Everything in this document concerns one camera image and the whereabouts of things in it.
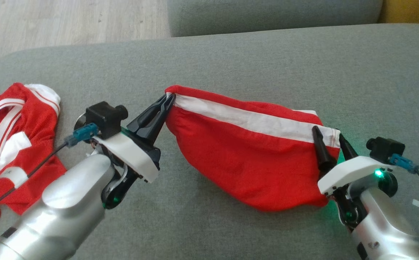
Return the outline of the yellow sofa back cushion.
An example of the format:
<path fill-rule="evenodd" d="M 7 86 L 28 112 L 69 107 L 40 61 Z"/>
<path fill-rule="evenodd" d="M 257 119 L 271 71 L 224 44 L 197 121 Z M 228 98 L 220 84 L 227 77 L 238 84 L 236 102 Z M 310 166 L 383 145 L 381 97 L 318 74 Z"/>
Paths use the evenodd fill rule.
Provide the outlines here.
<path fill-rule="evenodd" d="M 383 0 L 379 23 L 419 23 L 419 0 Z"/>

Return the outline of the large grey sofa seat cushion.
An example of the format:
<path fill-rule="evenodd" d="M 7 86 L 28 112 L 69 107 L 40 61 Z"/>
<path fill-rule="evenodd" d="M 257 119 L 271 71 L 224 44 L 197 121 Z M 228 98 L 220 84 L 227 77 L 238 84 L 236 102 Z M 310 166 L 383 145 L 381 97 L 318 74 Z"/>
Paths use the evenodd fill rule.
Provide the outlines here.
<path fill-rule="evenodd" d="M 314 110 L 360 155 L 369 138 L 419 164 L 419 24 L 317 27 L 20 51 L 0 59 L 0 94 L 41 83 L 61 97 L 56 142 L 85 108 L 130 120 L 171 85 Z M 333 202 L 267 213 L 191 167 L 164 128 L 160 175 L 137 181 L 73 260 L 360 260 Z"/>

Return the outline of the red basketball jersey white trim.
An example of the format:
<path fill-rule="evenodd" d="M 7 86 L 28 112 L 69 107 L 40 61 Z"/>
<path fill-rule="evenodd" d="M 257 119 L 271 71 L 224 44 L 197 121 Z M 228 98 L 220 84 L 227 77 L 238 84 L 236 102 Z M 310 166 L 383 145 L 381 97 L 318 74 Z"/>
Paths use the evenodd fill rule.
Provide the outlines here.
<path fill-rule="evenodd" d="M 52 155 L 60 97 L 42 84 L 14 83 L 0 95 L 0 205 L 23 214 L 66 172 Z"/>

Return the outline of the red shorts with white waistband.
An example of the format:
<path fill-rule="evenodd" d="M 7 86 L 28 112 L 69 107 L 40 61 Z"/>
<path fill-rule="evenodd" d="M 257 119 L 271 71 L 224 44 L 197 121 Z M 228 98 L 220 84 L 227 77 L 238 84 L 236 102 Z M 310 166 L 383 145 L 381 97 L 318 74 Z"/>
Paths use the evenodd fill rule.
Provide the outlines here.
<path fill-rule="evenodd" d="M 176 96 L 166 124 L 182 155 L 223 191 L 261 211 L 327 204 L 317 185 L 312 128 L 335 159 L 340 131 L 323 126 L 315 111 L 179 85 L 165 93 Z"/>

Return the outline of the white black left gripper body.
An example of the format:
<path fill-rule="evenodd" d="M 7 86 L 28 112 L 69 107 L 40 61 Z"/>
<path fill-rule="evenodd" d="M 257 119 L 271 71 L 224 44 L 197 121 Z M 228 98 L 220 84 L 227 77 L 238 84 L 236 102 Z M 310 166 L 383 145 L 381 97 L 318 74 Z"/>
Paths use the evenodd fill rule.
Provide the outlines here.
<path fill-rule="evenodd" d="M 132 168 L 148 183 L 152 183 L 159 176 L 159 170 L 150 156 L 124 133 L 119 132 L 107 139 L 95 135 L 93 140 L 104 146 L 112 155 L 122 161 L 121 164 Z"/>

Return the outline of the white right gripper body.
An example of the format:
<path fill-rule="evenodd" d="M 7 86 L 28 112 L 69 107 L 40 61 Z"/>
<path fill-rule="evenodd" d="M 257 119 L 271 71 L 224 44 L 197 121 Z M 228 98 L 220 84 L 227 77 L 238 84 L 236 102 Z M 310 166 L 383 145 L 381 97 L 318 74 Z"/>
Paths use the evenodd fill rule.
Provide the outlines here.
<path fill-rule="evenodd" d="M 387 169 L 394 166 L 383 164 L 366 156 L 357 156 L 332 168 L 318 181 L 323 195 L 332 195 L 339 189 L 345 196 L 360 196 L 365 190 L 378 186 Z"/>

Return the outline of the small grey sofa seat cushion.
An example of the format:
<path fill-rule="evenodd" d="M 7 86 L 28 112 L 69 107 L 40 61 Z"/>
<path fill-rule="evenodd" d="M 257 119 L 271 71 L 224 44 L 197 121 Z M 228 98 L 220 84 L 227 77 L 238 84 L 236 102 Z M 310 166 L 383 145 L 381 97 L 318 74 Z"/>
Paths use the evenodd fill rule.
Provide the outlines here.
<path fill-rule="evenodd" d="M 376 23 L 383 0 L 167 0 L 173 37 Z"/>

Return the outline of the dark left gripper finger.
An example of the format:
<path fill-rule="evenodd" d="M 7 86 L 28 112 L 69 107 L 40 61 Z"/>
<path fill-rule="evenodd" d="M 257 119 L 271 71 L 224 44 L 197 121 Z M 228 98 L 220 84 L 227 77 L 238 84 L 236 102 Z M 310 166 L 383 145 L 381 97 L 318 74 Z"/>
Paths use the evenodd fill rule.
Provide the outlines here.
<path fill-rule="evenodd" d="M 131 132 L 160 132 L 175 102 L 175 94 L 165 94 L 132 120 L 127 129 Z"/>
<path fill-rule="evenodd" d="M 175 102 L 174 97 L 161 97 L 137 117 L 137 136 L 153 145 Z"/>

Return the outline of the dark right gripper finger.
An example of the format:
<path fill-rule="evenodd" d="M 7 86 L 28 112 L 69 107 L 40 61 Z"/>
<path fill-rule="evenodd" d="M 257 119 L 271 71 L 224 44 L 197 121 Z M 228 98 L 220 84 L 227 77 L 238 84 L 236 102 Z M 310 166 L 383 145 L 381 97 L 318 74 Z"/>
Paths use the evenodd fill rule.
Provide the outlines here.
<path fill-rule="evenodd" d="M 337 165 L 337 160 L 329 153 L 323 142 L 323 135 L 318 126 L 312 128 L 312 138 L 315 145 L 318 169 L 320 173 L 328 173 Z"/>
<path fill-rule="evenodd" d="M 358 153 L 353 148 L 353 146 L 343 136 L 343 134 L 339 135 L 339 142 L 340 142 L 340 147 L 341 147 L 345 161 L 351 160 L 359 156 Z"/>

